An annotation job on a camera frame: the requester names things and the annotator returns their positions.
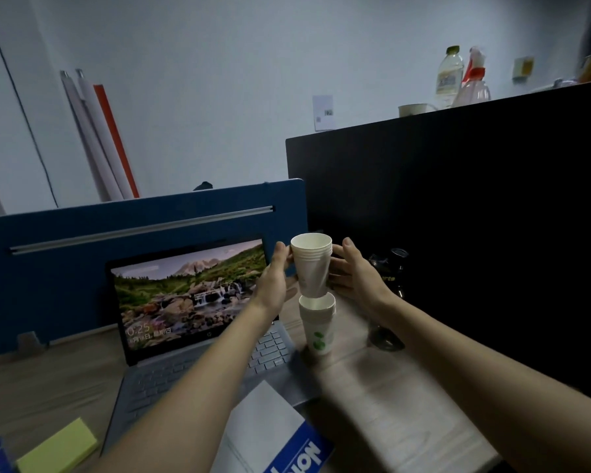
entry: laptop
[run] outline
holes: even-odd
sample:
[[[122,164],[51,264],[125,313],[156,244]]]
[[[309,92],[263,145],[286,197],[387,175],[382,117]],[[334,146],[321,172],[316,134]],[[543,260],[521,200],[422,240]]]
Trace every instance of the laptop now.
[[[129,368],[102,453],[172,388],[245,308],[266,266],[260,235],[106,264]],[[255,345],[239,399],[263,380],[294,407],[321,394],[279,318]]]

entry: cable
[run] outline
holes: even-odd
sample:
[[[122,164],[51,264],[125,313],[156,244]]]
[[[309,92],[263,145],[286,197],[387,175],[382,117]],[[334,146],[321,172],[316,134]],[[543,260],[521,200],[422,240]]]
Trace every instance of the cable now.
[[[50,176],[48,176],[48,170],[46,168],[46,164],[44,163],[44,159],[41,157],[41,153],[39,151],[39,146],[37,145],[37,140],[33,134],[33,130],[31,129],[31,123],[28,121],[28,117],[26,116],[26,112],[24,111],[24,105],[22,104],[22,100],[19,97],[19,93],[17,92],[16,84],[13,81],[13,77],[11,76],[11,71],[9,71],[9,66],[7,65],[7,60],[2,53],[2,48],[0,47],[0,57],[2,58],[2,63],[4,64],[5,69],[7,70],[7,74],[9,75],[9,79],[11,80],[11,86],[13,87],[13,91],[16,93],[17,102],[19,103],[20,110],[24,116],[24,121],[26,122],[26,126],[28,127],[28,132],[31,134],[31,138],[33,140],[33,145],[35,146],[35,152],[37,152],[37,157],[39,158],[39,162],[41,163],[41,167],[44,169],[44,173],[46,174],[46,181],[48,182],[48,188],[50,189],[50,195],[53,197],[53,201],[55,202],[55,206],[59,207],[57,203],[57,198],[55,196],[55,191],[53,190],[53,186],[50,183]]]

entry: desktop wallpaper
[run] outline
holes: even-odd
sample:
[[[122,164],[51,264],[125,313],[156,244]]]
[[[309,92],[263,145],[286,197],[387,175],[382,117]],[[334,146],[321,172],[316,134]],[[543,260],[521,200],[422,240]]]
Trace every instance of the desktop wallpaper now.
[[[129,348],[228,325],[265,267],[259,239],[112,269]]]

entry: laptop bezel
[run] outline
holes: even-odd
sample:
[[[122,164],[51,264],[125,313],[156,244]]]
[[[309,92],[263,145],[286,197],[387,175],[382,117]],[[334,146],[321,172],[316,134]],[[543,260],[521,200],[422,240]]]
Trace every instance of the laptop bezel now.
[[[236,238],[228,238],[228,239],[221,239],[214,242],[203,243],[203,244],[196,244],[185,246],[181,248],[175,248],[170,250],[163,250],[158,252],[150,252],[148,254],[140,254],[135,255],[133,257],[126,257],[124,259],[117,259],[111,260],[106,262],[105,264],[105,273],[108,279],[108,286],[111,289],[110,297],[113,298],[113,308],[115,309],[115,315],[117,318],[118,324],[118,333],[120,334],[120,340],[123,344],[123,350],[125,352],[125,360],[127,365],[133,366],[136,365],[139,361],[146,360],[158,355],[162,355],[168,352],[172,352],[174,350],[179,350],[184,347],[188,347],[193,344],[197,344],[199,342],[203,342],[209,339],[215,339],[228,327],[228,326],[218,326],[203,330],[201,332],[197,332],[195,334],[188,334],[180,339],[174,339],[171,341],[163,342],[161,344],[142,348],[138,350],[131,350],[129,348],[126,334],[125,334],[125,327],[123,325],[123,317],[122,312],[120,310],[120,302],[118,300],[118,295],[116,293],[116,287],[114,283],[114,274],[112,274],[111,270],[118,268],[118,267],[126,267],[127,265],[132,265],[136,263],[142,262],[149,262],[150,260],[158,260],[163,259],[165,257],[174,257],[176,255],[182,254],[190,254],[192,252],[199,252],[202,250],[209,250],[218,247],[224,247],[228,245],[240,244],[243,242],[249,242],[254,240],[260,240],[263,246],[263,254],[265,256],[265,265],[269,265],[268,255],[267,255],[267,246],[265,243],[265,237],[262,234],[255,234],[250,236],[241,236]]]

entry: wooden desk surface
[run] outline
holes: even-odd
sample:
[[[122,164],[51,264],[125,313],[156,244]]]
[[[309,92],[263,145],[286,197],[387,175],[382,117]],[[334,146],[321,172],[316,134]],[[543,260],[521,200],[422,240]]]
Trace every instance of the wooden desk surface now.
[[[302,413],[336,445],[323,471],[471,473],[496,464],[496,451],[425,369],[406,352],[367,347],[367,321],[352,302],[338,298],[337,312],[333,351],[321,359],[303,352],[324,393]],[[280,318],[302,350],[297,298]],[[116,330],[27,359],[1,356],[0,437],[8,452],[20,457],[79,416],[102,441],[125,369]]]

